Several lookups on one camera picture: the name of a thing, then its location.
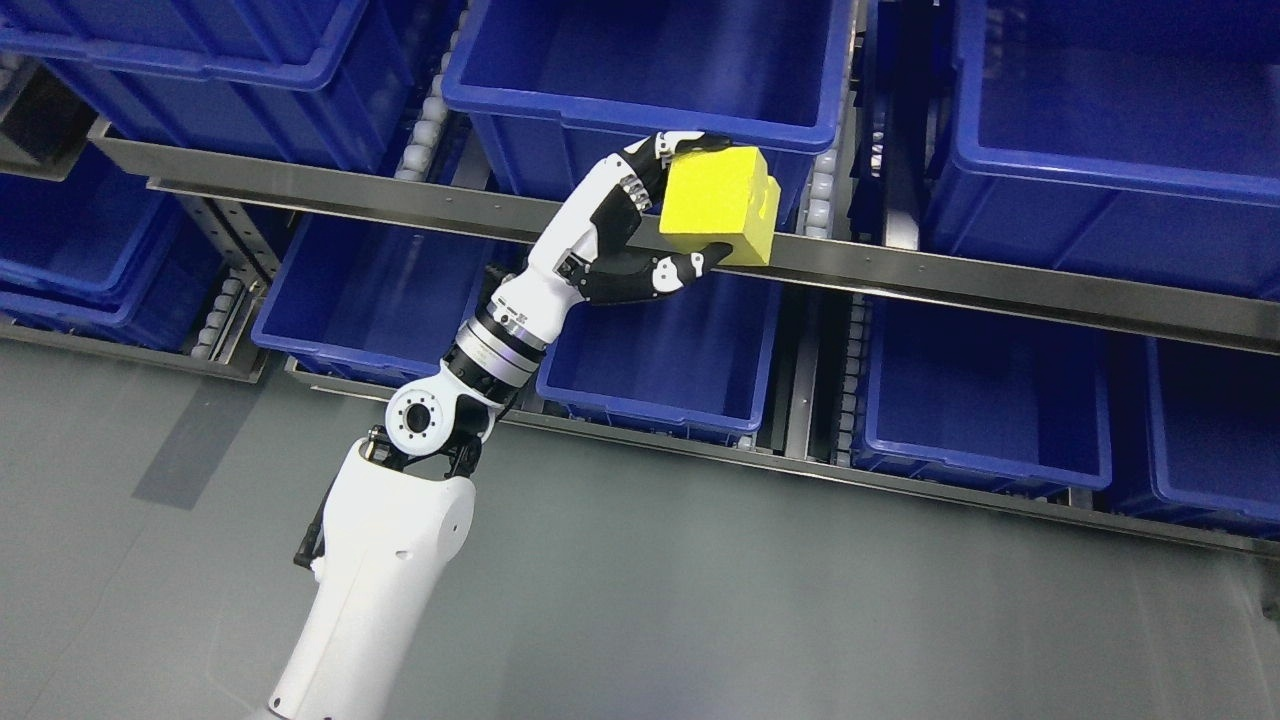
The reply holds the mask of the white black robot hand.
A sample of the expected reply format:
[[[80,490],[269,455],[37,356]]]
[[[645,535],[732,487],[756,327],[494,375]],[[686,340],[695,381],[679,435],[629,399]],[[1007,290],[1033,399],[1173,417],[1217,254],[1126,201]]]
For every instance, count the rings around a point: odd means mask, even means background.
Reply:
[[[659,254],[630,241],[645,211],[664,199],[676,156],[732,143],[723,135],[666,131],[599,160],[540,233],[525,269],[458,333],[458,347],[475,363],[503,357],[536,366],[573,306],[649,302],[707,275],[728,256],[727,243]]]

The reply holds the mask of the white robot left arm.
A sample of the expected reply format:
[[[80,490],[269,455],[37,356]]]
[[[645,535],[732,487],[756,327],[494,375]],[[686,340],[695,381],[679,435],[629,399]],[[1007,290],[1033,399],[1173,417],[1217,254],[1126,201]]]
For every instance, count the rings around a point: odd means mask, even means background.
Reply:
[[[461,337],[356,439],[294,556],[317,591],[259,719],[380,719],[422,614],[468,537],[472,473],[540,340]]]

